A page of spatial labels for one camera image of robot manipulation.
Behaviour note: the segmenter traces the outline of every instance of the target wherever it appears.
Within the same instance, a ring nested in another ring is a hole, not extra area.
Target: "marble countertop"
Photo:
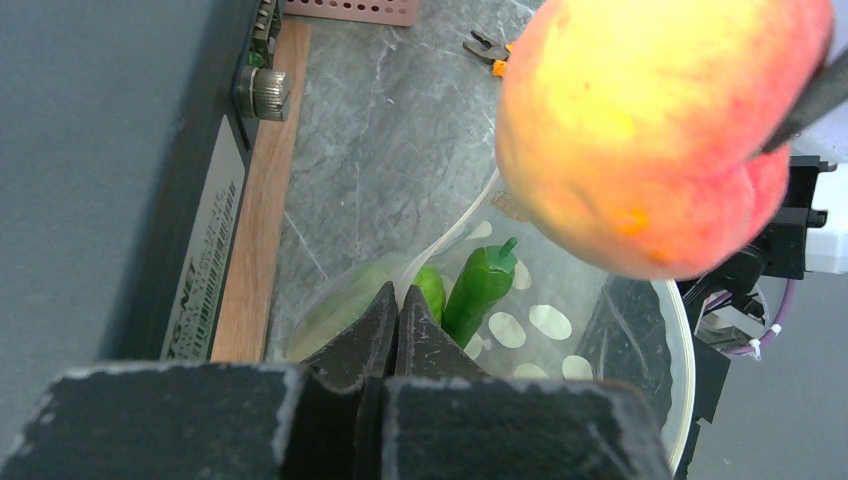
[[[541,0],[424,0],[413,27],[313,25],[266,357],[282,360],[316,292],[352,266],[415,254],[495,169],[500,79],[462,49],[512,41]]]

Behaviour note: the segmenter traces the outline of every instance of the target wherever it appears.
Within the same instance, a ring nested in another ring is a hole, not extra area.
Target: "green chili pepper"
[[[516,243],[512,237],[503,246],[480,247],[465,261],[442,317],[442,328],[460,347],[468,345],[483,317],[512,288]]]
[[[421,289],[421,293],[424,294],[424,300],[430,307],[430,313],[433,315],[433,321],[436,322],[436,325],[442,323],[446,295],[445,283],[442,281],[439,269],[432,265],[424,265],[421,270],[418,270],[412,284],[417,285]]]

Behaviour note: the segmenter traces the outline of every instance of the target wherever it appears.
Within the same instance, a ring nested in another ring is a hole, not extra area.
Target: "pepper stem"
[[[515,245],[517,243],[517,238],[509,237],[509,240],[507,240],[506,243],[504,243],[504,246],[501,247],[501,251],[498,252],[498,256],[500,256],[501,258],[506,258],[506,256],[509,255],[509,252],[511,252],[512,249],[515,248]]]

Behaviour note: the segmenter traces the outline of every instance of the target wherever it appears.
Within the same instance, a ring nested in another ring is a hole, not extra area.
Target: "peach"
[[[749,242],[786,189],[755,155],[826,54],[827,0],[548,0],[498,105],[503,179],[575,256],[691,278]]]

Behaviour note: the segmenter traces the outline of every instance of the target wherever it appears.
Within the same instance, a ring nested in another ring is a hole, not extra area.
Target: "wooden strip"
[[[285,122],[259,125],[212,347],[213,362],[262,361],[310,39],[309,25],[283,22],[274,69],[291,78],[291,111]]]

